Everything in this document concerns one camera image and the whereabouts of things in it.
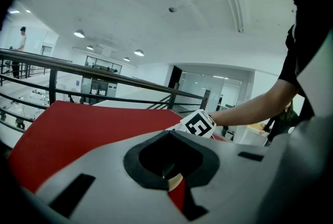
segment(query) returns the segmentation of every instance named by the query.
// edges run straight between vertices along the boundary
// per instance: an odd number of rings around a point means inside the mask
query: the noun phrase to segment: red panel
[[[125,109],[57,101],[14,147],[9,166],[35,192],[54,173],[99,146],[164,130],[182,118],[170,110]]]

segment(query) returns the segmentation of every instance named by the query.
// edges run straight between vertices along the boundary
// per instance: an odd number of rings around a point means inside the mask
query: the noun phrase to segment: railing post
[[[57,87],[57,70],[51,69],[50,80],[48,84],[48,96],[50,99],[50,105],[56,101],[56,87]]]
[[[4,72],[4,58],[2,58],[2,62],[1,62],[1,74]]]
[[[204,92],[204,96],[203,96],[203,99],[202,99],[202,102],[201,102],[201,105],[200,105],[200,109],[203,109],[203,110],[206,109],[208,99],[209,99],[209,95],[210,95],[210,90],[206,90]]]
[[[174,89],[175,90],[178,90],[178,88],[179,88],[179,83],[178,82],[176,82],[175,83],[175,87],[174,87]],[[176,96],[177,95],[175,95],[175,94],[171,94],[171,96],[170,96],[170,100],[169,100],[169,104],[168,104],[168,109],[172,109],[173,108],[173,104],[175,103],[175,100],[176,100]]]

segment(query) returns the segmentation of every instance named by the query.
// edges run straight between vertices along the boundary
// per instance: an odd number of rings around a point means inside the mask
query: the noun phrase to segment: black pants
[[[14,76],[14,78],[19,78],[19,74],[20,74],[20,63],[13,61],[12,63],[12,75]]]

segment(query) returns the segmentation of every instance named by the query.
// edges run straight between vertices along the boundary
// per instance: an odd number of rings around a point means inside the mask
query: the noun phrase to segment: security camera
[[[169,7],[169,12],[170,13],[175,13],[175,12],[177,12],[177,8],[175,8],[175,7]]]

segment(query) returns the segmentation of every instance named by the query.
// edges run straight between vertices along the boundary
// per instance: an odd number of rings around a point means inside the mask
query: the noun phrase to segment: white shirt
[[[26,35],[22,35],[21,37],[22,38],[21,38],[21,42],[20,42],[19,48],[22,47],[22,46],[25,46],[25,42],[27,41],[27,36]]]

